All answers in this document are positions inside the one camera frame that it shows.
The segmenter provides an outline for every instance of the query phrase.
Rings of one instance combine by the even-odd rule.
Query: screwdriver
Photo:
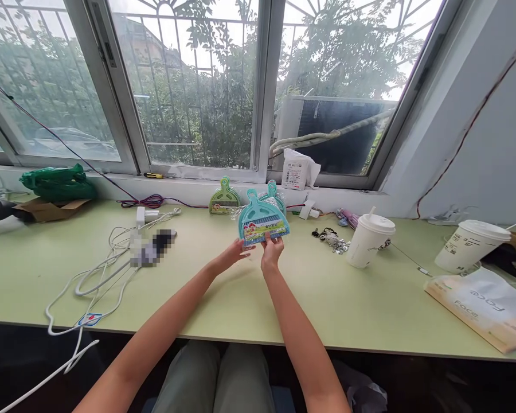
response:
[[[164,175],[155,174],[155,173],[151,173],[151,172],[145,172],[143,174],[143,176],[145,176],[146,178],[152,178],[152,179],[163,179],[164,178]]]

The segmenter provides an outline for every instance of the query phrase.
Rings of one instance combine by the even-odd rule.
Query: green dustpan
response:
[[[251,203],[239,216],[239,237],[244,238],[245,247],[265,241],[267,231],[271,238],[290,233],[287,219],[277,207],[260,201],[256,189],[249,189],[247,196]]]
[[[228,214],[233,208],[241,206],[239,195],[229,187],[229,177],[225,176],[220,181],[220,190],[214,192],[210,199],[208,210],[213,214]]]
[[[285,207],[285,203],[277,196],[277,184],[274,180],[268,182],[268,193],[258,198],[260,201],[266,200],[267,198],[273,198],[277,202],[277,206],[283,213],[283,215],[287,215],[287,208]]]

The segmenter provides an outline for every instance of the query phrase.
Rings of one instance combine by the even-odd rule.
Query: disposable cup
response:
[[[510,231],[485,222],[466,220],[459,224],[434,262],[446,271],[460,274],[508,241]]]
[[[346,261],[356,268],[365,268],[395,233],[396,225],[389,219],[375,214],[362,215],[346,252]]]

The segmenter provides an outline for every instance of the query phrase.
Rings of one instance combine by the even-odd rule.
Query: leg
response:
[[[214,413],[275,413],[260,346],[230,344],[220,365]]]
[[[219,364],[212,343],[189,341],[170,364],[153,413],[211,413]]]

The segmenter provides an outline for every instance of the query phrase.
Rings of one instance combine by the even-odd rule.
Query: hand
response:
[[[285,247],[281,237],[271,239],[269,232],[265,233],[265,241],[262,242],[264,247],[264,255],[262,256],[262,263],[260,267],[262,271],[277,268],[277,261]]]
[[[237,261],[245,259],[249,256],[247,251],[254,250],[256,246],[244,247],[245,240],[237,238],[225,249],[218,257],[214,258],[210,264],[216,270],[217,275],[227,270]]]

